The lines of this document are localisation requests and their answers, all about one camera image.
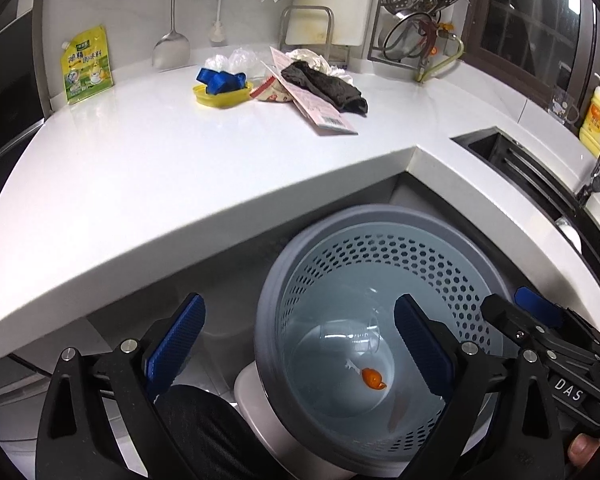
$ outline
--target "blue object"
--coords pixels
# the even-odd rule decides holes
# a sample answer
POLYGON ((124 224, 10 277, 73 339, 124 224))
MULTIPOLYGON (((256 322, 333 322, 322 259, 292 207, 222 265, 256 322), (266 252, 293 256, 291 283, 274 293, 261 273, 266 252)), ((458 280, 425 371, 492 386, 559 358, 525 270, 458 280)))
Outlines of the blue object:
POLYGON ((409 294, 398 298, 394 307, 395 327, 416 362, 429 391, 446 402, 453 394, 454 366, 422 319, 422 314, 418 312, 420 308, 414 303, 409 294))
POLYGON ((196 79, 206 85, 206 93, 209 95, 242 90, 247 84, 247 76, 242 72, 229 74, 228 72, 216 72, 209 68, 201 68, 196 79))
POLYGON ((145 390, 149 399, 154 400, 173 383, 205 324, 205 314, 202 296, 193 296, 147 360, 144 373, 147 380, 145 390))
POLYGON ((551 301, 536 294, 530 288, 521 286, 513 297, 516 305, 526 310, 540 323, 549 328, 562 326, 562 309, 551 301))

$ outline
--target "seasoning packet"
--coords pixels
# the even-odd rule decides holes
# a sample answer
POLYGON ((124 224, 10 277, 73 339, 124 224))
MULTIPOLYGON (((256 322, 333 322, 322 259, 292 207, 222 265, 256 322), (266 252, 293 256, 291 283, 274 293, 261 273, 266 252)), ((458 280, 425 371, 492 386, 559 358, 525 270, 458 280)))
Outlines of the seasoning packet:
POLYGON ((60 63, 69 104, 113 86, 107 35, 102 25, 85 30, 63 46, 60 63))

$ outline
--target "black cloth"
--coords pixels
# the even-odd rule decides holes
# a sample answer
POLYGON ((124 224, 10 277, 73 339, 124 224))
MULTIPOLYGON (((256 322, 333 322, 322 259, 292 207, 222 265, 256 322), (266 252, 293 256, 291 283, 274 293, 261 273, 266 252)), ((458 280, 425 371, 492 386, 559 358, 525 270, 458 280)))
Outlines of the black cloth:
POLYGON ((360 90, 339 77, 326 75, 310 68, 306 61, 292 63, 281 74, 286 81, 331 103, 339 112, 365 115, 368 111, 368 105, 360 90))
POLYGON ((220 397, 180 384, 158 397, 155 407, 198 478, 290 478, 240 414, 220 397))

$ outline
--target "barcode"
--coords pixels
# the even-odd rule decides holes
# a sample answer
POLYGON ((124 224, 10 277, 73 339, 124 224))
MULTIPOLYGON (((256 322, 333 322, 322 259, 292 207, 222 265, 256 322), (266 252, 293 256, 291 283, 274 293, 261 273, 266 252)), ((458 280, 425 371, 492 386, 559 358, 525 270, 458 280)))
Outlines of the barcode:
POLYGON ((322 120, 327 124, 333 124, 334 126, 344 126, 344 123, 339 119, 334 119, 333 117, 325 117, 322 116, 322 120))

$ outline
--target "white plastic bag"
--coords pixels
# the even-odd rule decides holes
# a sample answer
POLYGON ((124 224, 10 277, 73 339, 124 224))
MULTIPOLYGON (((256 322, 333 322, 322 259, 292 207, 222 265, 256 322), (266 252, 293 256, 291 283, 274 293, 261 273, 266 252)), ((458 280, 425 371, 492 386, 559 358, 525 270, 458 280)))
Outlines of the white plastic bag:
POLYGON ((258 56, 253 50, 236 48, 231 56, 229 56, 226 71, 231 74, 243 72, 246 74, 247 79, 253 79, 262 76, 264 70, 261 66, 262 63, 260 63, 258 56))
POLYGON ((216 72, 229 72, 229 60, 222 54, 216 54, 205 61, 205 68, 215 70, 216 72))

